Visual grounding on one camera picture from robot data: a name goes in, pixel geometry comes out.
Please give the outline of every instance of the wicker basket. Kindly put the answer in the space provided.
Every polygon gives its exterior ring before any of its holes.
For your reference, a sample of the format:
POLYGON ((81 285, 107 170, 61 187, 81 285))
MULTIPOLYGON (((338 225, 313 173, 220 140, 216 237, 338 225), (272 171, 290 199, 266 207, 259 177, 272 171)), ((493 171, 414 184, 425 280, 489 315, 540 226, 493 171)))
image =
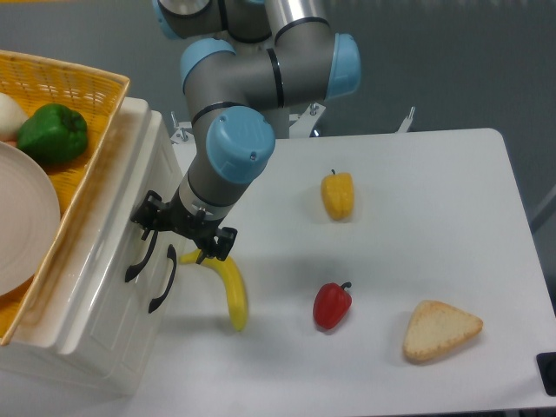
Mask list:
POLYGON ((19 288, 0 296, 0 345, 10 342, 25 311, 48 278, 49 265, 62 247, 84 189, 95 180, 106 132, 120 108, 129 79, 83 65, 0 50, 0 92, 11 96, 29 115, 47 103, 60 103, 83 115, 89 147, 72 162, 44 167, 54 184, 62 220, 56 238, 35 275, 19 288))

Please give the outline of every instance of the toast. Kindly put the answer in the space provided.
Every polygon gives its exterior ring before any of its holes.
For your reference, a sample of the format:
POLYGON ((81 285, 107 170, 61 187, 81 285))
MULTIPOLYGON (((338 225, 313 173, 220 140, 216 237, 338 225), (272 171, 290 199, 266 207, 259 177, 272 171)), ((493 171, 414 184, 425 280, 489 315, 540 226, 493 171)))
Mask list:
POLYGON ((430 361, 471 340, 483 328, 483 321, 440 301, 425 300, 415 308, 403 353, 413 362, 430 361))

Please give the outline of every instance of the blue joint cap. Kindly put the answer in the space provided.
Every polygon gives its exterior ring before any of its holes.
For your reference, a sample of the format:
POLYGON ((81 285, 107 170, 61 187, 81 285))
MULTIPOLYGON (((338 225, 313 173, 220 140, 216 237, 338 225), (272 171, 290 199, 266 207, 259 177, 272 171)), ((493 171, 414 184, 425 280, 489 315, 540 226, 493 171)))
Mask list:
POLYGON ((275 150, 275 139, 261 113, 249 107, 231 107, 208 128, 208 160, 226 181, 249 184, 267 166, 275 150))
POLYGON ((158 24, 160 26, 160 29, 162 30, 162 33, 168 39, 181 39, 168 25, 166 17, 164 17, 162 10, 160 10, 160 4, 158 3, 158 0, 152 0, 152 2, 153 9, 155 9, 156 19, 158 20, 158 24))
POLYGON ((232 45, 226 41, 213 39, 211 37, 190 44, 183 52, 182 59, 180 60, 182 88, 185 86, 185 81, 188 79, 188 75, 193 68, 207 56, 211 56, 218 52, 231 52, 235 55, 235 50, 232 45))
POLYGON ((360 83, 361 57, 357 43, 351 35, 336 33, 326 99, 351 94, 360 83))

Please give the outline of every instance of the drawer handle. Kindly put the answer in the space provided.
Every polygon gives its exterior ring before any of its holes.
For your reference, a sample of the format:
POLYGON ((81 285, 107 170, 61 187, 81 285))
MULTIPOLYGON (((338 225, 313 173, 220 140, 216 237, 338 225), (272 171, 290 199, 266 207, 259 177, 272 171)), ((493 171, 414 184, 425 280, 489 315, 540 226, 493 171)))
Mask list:
MULTIPOLYGON (((130 282, 131 280, 133 280, 136 276, 139 275, 139 273, 142 271, 142 269, 147 266, 147 263, 149 262, 150 256, 153 254, 153 251, 155 250, 156 238, 157 237, 158 237, 158 230, 155 230, 155 232, 153 233, 153 237, 151 237, 151 239, 150 239, 149 248, 147 249, 147 254, 145 254, 145 257, 143 258, 143 260, 140 261, 139 263, 137 263, 136 265, 129 266, 128 270, 125 271, 125 281, 126 282, 130 282)), ((145 240, 146 238, 147 238, 146 235, 142 236, 143 240, 145 240)))
POLYGON ((159 308, 162 305, 164 300, 166 300, 166 297, 168 297, 170 289, 172 288, 172 284, 174 283, 175 269, 177 267, 177 253, 175 252, 175 248, 174 248, 173 245, 168 246, 168 253, 166 254, 166 257, 171 259, 172 262, 174 263, 174 265, 172 266, 172 273, 170 274, 170 278, 168 280, 168 285, 166 286, 166 289, 164 290, 164 294, 162 294, 158 298, 153 298, 150 301, 149 314, 151 314, 153 311, 155 311, 157 308, 159 308))

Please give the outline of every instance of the banana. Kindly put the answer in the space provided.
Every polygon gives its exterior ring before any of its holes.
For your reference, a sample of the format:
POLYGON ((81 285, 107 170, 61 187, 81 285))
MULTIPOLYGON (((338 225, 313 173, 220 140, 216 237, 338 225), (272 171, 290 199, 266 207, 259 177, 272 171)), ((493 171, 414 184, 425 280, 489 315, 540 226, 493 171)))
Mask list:
MULTIPOLYGON (((197 249, 189 254, 180 256, 180 263, 185 265, 195 263, 199 253, 200 250, 197 249)), ((229 319, 235 330, 238 332, 242 331, 248 319, 247 294, 243 285, 242 273, 237 265, 235 265, 234 260, 231 256, 228 256, 226 261, 218 261, 216 258, 205 258, 201 265, 212 269, 222 278, 228 299, 229 319)))

